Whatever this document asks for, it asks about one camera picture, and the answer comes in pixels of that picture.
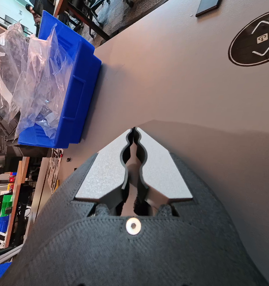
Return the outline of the blue plastic bin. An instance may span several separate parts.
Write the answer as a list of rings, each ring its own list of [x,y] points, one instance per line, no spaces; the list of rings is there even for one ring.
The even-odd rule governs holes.
[[[102,62],[94,55],[94,46],[45,10],[39,39],[46,40],[55,24],[59,44],[74,60],[57,134],[51,140],[35,124],[20,133],[18,144],[21,145],[68,148],[69,144],[78,144],[98,79]]]

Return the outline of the green storage bin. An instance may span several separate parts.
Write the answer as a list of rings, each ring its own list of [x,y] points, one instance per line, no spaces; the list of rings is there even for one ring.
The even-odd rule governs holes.
[[[8,216],[11,213],[13,195],[3,195],[0,217]]]

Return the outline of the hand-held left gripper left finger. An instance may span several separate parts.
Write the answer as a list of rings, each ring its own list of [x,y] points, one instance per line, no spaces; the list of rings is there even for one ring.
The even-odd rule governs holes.
[[[129,172],[126,162],[130,159],[133,128],[102,148],[77,192],[79,201],[105,204],[113,215],[121,215],[129,195]]]

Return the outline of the black flat device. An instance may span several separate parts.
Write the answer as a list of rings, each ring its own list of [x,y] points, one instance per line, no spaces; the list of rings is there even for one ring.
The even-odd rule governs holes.
[[[222,0],[201,0],[195,17],[200,17],[219,8]]]

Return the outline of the lego sticker sheet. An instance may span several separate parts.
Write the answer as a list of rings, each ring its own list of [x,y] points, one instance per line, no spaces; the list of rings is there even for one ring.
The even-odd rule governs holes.
[[[64,150],[62,148],[51,149],[51,155],[49,158],[48,166],[47,166],[47,173],[46,178],[48,185],[51,190],[51,194],[58,188],[57,187],[57,180],[58,180],[58,173],[61,164],[61,159],[63,157]]]

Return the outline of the blue storage bin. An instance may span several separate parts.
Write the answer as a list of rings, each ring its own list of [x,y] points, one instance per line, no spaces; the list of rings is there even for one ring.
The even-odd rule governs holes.
[[[9,215],[0,217],[0,232],[6,233],[8,228]]]

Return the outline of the wooden edged desk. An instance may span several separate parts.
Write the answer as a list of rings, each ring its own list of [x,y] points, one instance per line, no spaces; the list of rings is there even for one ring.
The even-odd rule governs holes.
[[[55,1],[55,10],[54,10],[53,16],[56,18],[58,15],[60,15],[61,13],[67,10],[72,12],[75,15],[75,17],[77,17],[81,22],[86,24],[91,30],[96,32],[105,41],[108,41],[111,39],[111,37],[108,34],[106,34],[99,26],[97,26],[92,20],[90,20],[86,15],[84,15],[81,10],[76,8],[68,0],[56,0]]]
[[[21,161],[18,163],[18,169],[17,169],[17,175],[15,178],[15,184],[13,188],[13,204],[12,204],[12,211],[9,217],[8,221],[8,228],[5,236],[5,246],[4,248],[8,248],[10,245],[10,239],[11,234],[13,230],[13,226],[15,223],[15,217],[16,217],[16,209],[17,209],[17,203],[18,203],[18,197],[20,193],[21,184],[25,183],[25,179],[27,176],[27,169],[29,165],[30,157],[23,157]]]

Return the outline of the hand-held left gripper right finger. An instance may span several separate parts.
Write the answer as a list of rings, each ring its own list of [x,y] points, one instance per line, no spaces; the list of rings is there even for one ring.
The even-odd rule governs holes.
[[[145,131],[134,127],[136,156],[141,166],[137,181],[134,212],[147,216],[152,208],[193,199],[171,153]]]

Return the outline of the empty clear plastic bag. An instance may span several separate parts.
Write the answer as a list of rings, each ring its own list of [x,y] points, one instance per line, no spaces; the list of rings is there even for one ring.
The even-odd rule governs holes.
[[[55,139],[74,60],[58,42],[55,24],[47,38],[31,37],[27,65],[13,93],[9,118],[20,112],[15,139],[38,123],[45,135]]]
[[[26,68],[29,37],[20,22],[11,24],[0,34],[0,116],[10,122],[19,112],[13,94]]]

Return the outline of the black round desk sticker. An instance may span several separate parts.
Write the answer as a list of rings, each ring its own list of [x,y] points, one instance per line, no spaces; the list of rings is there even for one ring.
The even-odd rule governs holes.
[[[229,60],[242,67],[269,62],[269,12],[248,23],[232,40]]]

